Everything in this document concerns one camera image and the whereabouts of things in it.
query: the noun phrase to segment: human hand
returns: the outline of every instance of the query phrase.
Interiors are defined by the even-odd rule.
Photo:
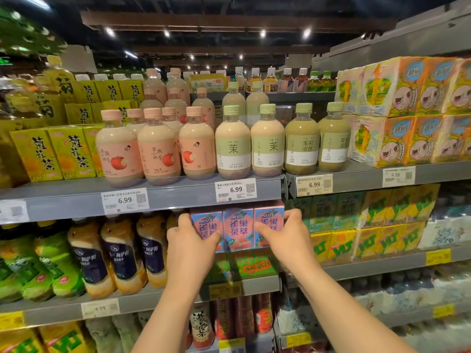
[[[219,231],[201,239],[191,222],[190,215],[181,214],[178,227],[167,232],[167,286],[180,286],[194,297],[214,262],[216,247],[221,240]]]
[[[270,244],[273,254],[297,279],[307,268],[320,267],[315,259],[309,229],[302,222],[299,209],[285,212],[286,223],[281,231],[268,225],[255,223],[255,230]]]

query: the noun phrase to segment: yellow price tag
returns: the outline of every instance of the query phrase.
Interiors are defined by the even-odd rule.
[[[231,352],[233,350],[240,352],[242,348],[245,351],[245,338],[234,338],[228,339],[226,341],[219,341],[220,352]]]
[[[425,265],[439,265],[451,262],[451,249],[427,251]]]
[[[209,299],[211,301],[239,296],[242,296],[242,283],[240,281],[209,286]]]
[[[25,318],[23,311],[9,312],[7,314],[0,314],[0,332],[9,331],[11,329],[24,328]]]
[[[286,346],[288,348],[298,347],[300,345],[310,344],[311,335],[308,332],[298,333],[286,336]]]
[[[433,318],[442,318],[455,315],[455,305],[446,304],[445,306],[437,306],[433,308]]]

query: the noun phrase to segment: white price tag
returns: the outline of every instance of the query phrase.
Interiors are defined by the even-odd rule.
[[[29,222],[28,208],[24,200],[0,201],[0,225]]]
[[[383,169],[383,187],[415,184],[415,166]]]
[[[301,176],[296,178],[297,197],[333,192],[333,175]]]
[[[257,197],[255,178],[245,178],[237,181],[214,182],[217,202],[230,202]]]
[[[150,209],[147,188],[133,188],[103,192],[101,201],[105,214],[120,214]]]
[[[121,314],[117,298],[81,303],[84,320]]]

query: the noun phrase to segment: price tag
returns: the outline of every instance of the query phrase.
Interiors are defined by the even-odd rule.
[[[310,344],[310,343],[311,343],[311,335],[309,334],[309,332],[286,336],[287,348],[298,347],[300,345],[305,345],[305,344]]]
[[[23,311],[0,314],[0,332],[9,331],[11,329],[24,328],[25,326],[26,324]]]
[[[220,353],[245,353],[245,338],[228,339],[219,341]]]
[[[415,166],[383,169],[383,187],[415,184]]]
[[[237,181],[214,182],[217,202],[238,201],[257,197],[255,178],[245,178]]]
[[[455,305],[446,304],[445,306],[437,306],[433,308],[433,318],[442,318],[455,315]]]
[[[297,177],[296,192],[298,197],[332,193],[333,175]]]
[[[29,222],[28,208],[24,200],[0,201],[0,225]]]
[[[149,209],[147,188],[133,188],[103,192],[101,201],[105,214],[121,214]]]
[[[121,313],[117,298],[84,302],[81,304],[81,308],[84,320],[89,318],[119,315]]]
[[[439,265],[451,262],[451,249],[427,251],[425,265]]]
[[[242,283],[240,281],[209,285],[210,301],[239,296],[242,296]]]

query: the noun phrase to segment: apple illustration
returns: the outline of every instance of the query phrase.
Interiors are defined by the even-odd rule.
[[[111,159],[110,164],[114,169],[117,169],[117,170],[125,169],[127,164],[123,160],[124,160],[124,157],[116,156]]]
[[[173,160],[173,153],[168,153],[165,156],[162,156],[162,163],[164,166],[172,167],[175,161]]]
[[[190,151],[183,152],[183,159],[186,163],[193,163],[192,153]]]

